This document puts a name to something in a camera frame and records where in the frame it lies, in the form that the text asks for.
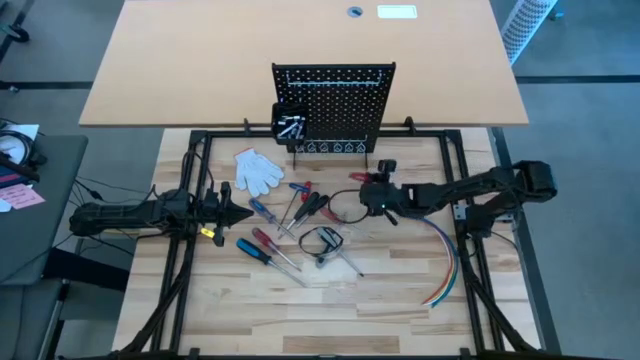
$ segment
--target rainbow wire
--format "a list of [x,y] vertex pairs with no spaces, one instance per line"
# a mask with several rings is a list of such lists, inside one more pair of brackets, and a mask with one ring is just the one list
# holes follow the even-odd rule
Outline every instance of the rainbow wire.
[[445,280],[442,282],[438,290],[436,290],[433,294],[431,294],[431,296],[429,296],[422,303],[423,305],[431,305],[431,307],[434,308],[442,300],[444,300],[447,297],[447,295],[449,295],[449,293],[451,292],[451,289],[453,288],[453,285],[456,282],[456,278],[458,276],[458,267],[459,267],[458,252],[456,251],[453,241],[451,241],[449,236],[444,231],[442,231],[442,229],[438,225],[434,224],[431,220],[427,218],[420,218],[416,220],[424,222],[425,224],[432,227],[438,233],[438,236],[442,240],[442,243],[445,245],[445,248],[447,250],[447,255],[449,258],[449,271],[447,273],[447,276],[445,277]]

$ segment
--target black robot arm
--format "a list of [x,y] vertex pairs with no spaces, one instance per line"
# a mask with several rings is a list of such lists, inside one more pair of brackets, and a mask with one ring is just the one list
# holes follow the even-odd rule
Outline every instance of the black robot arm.
[[525,202],[545,202],[557,194],[551,168],[541,161],[494,167],[448,184],[403,184],[400,189],[389,182],[395,167],[395,160],[381,160],[379,173],[368,174],[368,182],[360,188],[360,203],[367,206],[370,216],[386,215],[392,220],[389,211],[393,211],[403,217],[424,217],[452,201],[498,193],[486,203],[466,209],[467,230],[486,237],[497,217]]
[[70,230],[77,236],[97,235],[106,229],[158,228],[165,234],[186,237],[197,232],[198,224],[215,223],[213,238],[224,245],[222,227],[234,225],[253,215],[253,211],[231,201],[231,187],[225,181],[218,193],[207,189],[197,200],[184,189],[169,190],[156,200],[138,205],[98,205],[88,203],[76,209],[69,219]]

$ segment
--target wooden tabletop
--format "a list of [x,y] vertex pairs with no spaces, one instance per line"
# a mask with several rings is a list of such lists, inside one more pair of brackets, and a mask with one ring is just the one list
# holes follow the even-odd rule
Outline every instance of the wooden tabletop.
[[80,124],[268,124],[272,63],[391,62],[385,124],[528,123],[488,0],[151,0],[125,1]]
[[[159,191],[178,186],[180,160],[187,147],[188,129],[166,130],[154,183]],[[462,130],[465,155],[471,174],[494,166],[486,129]],[[220,182],[230,181],[232,200],[248,206],[249,194],[234,187],[233,155],[254,147],[284,169],[285,178],[260,201],[281,218],[293,196],[289,182],[313,181],[314,190],[333,194],[357,189],[360,183],[347,178],[363,171],[363,158],[346,154],[292,158],[273,139],[215,139],[210,169]],[[369,164],[378,159],[398,161],[392,181],[445,181],[436,139],[383,138],[378,140]],[[356,198],[341,202],[348,211],[362,211]],[[294,209],[299,206],[296,200]],[[451,211],[429,217],[453,236]],[[317,225],[327,225],[320,214],[295,234]],[[254,241],[251,229],[260,227],[274,240],[275,227],[253,216],[225,229],[226,245],[218,248],[209,238],[198,239],[191,276],[180,353],[199,347],[202,354],[457,354],[459,348],[473,349],[462,276],[451,294],[433,309],[420,306],[442,282],[447,257],[437,234],[424,224],[400,219],[394,227],[384,217],[368,218],[357,226],[364,234],[343,227],[344,251],[365,273],[363,278],[341,259],[333,259],[322,270],[314,259],[301,252],[287,237],[278,240],[282,251],[303,271],[296,272],[309,288],[302,288],[277,270],[249,258],[235,246],[239,237]],[[512,238],[506,225],[494,230]],[[140,240],[136,248],[128,288],[113,345],[126,345],[147,320],[158,301],[168,251],[167,238]],[[485,240],[497,303],[505,315],[532,345],[539,344],[518,255],[513,246],[497,237]],[[178,257],[182,258],[181,247]],[[295,271],[282,259],[274,260]],[[488,318],[482,307],[485,339],[489,339]],[[173,310],[165,324],[163,346],[168,346]]]

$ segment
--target black pegboard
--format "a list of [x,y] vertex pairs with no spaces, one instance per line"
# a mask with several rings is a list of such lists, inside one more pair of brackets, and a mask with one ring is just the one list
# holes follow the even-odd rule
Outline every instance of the black pegboard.
[[373,152],[396,65],[276,65],[278,102],[305,104],[307,136],[289,152]]

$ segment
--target gray floor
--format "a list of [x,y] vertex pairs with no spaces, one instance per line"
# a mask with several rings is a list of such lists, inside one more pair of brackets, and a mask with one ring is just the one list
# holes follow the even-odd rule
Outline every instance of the gray floor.
[[[20,7],[22,0],[13,2]],[[498,24],[514,2],[492,1]],[[639,1],[560,4],[565,18],[544,23],[514,65],[517,75],[640,74]],[[0,79],[93,80],[121,6],[122,0],[37,0],[24,22],[33,40],[11,46],[0,64]],[[0,20],[16,14],[10,9]],[[640,243],[633,224],[640,215],[640,190],[634,186],[640,175],[634,161],[640,84],[523,85],[520,92],[531,125],[505,130],[512,158],[551,163],[560,188],[552,202],[526,211],[562,349],[567,354],[637,358],[633,338],[640,333]],[[45,133],[86,134],[90,142],[81,175],[147,189],[162,131],[80,129],[77,122],[87,94],[1,92],[0,116],[40,123]],[[103,195],[120,200],[135,194]],[[92,256],[123,267],[130,261],[107,249]],[[82,295],[75,299],[84,301]],[[111,302],[113,306],[94,309],[102,314],[97,320],[65,327],[59,354],[108,351],[118,297]]]

